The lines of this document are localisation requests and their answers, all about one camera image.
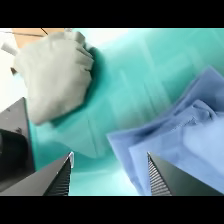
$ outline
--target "green tray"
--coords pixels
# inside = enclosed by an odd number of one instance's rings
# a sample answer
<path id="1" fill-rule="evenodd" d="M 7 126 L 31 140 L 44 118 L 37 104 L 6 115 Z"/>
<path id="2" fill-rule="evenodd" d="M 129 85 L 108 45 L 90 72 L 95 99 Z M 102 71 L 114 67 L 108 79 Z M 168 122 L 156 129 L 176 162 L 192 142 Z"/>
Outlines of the green tray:
<path id="1" fill-rule="evenodd" d="M 224 29 L 76 30 L 95 47 L 94 81 L 80 109 L 30 123 L 36 169 L 72 150 L 70 195 L 138 195 L 106 134 L 151 121 L 206 66 L 224 74 Z"/>

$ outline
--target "wooden surface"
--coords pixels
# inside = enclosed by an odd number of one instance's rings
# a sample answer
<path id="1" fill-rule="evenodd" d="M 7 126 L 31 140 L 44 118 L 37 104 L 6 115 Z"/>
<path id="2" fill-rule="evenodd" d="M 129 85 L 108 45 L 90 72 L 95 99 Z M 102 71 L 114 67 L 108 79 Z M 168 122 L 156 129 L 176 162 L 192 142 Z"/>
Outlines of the wooden surface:
<path id="1" fill-rule="evenodd" d="M 64 28 L 43 28 L 45 32 L 64 32 Z M 15 33 L 27 33 L 27 34 L 35 34 L 46 36 L 47 34 L 41 28 L 12 28 L 12 31 Z M 33 41 L 39 40 L 41 37 L 35 36 L 22 36 L 22 35 L 14 35 L 16 39 L 16 43 L 18 48 L 24 47 L 27 43 L 31 43 Z"/>

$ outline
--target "beige cloth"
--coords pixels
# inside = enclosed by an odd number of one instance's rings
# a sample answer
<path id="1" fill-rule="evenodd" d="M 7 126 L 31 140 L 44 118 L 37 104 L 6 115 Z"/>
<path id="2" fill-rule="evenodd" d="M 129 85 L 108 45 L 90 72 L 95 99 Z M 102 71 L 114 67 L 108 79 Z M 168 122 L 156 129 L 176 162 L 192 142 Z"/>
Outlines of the beige cloth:
<path id="1" fill-rule="evenodd" d="M 28 88 L 28 115 L 35 124 L 80 106 L 91 82 L 93 59 L 79 33 L 52 33 L 26 45 L 16 55 L 15 70 Z"/>

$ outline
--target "blue fabric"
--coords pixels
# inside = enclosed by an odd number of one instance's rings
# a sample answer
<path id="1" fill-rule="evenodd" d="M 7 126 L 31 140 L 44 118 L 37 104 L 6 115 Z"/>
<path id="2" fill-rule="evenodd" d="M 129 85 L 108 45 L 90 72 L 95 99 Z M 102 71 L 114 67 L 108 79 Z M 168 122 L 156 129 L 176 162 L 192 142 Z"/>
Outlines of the blue fabric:
<path id="1" fill-rule="evenodd" d="M 224 193 L 223 115 L 224 78 L 209 67 L 164 114 L 108 140 L 140 195 L 151 195 L 147 152 Z"/>

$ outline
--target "towel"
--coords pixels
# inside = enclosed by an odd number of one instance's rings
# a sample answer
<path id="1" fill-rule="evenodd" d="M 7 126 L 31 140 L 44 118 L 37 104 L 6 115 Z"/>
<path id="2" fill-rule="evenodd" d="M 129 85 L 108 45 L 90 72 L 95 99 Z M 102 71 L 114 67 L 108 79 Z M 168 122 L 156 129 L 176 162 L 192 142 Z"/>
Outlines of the towel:
<path id="1" fill-rule="evenodd" d="M 27 86 L 28 116 L 33 123 L 50 121 L 84 102 L 93 65 L 84 44 L 79 32 L 55 32 L 16 54 L 13 67 Z"/>
<path id="2" fill-rule="evenodd" d="M 224 192 L 224 173 L 222 163 L 218 162 L 224 159 L 221 150 L 224 142 L 220 138 L 224 133 L 223 99 L 224 78 L 209 67 L 157 119 L 140 128 L 107 135 L 116 157 L 140 195 L 151 195 L 147 152 L 154 152 Z"/>

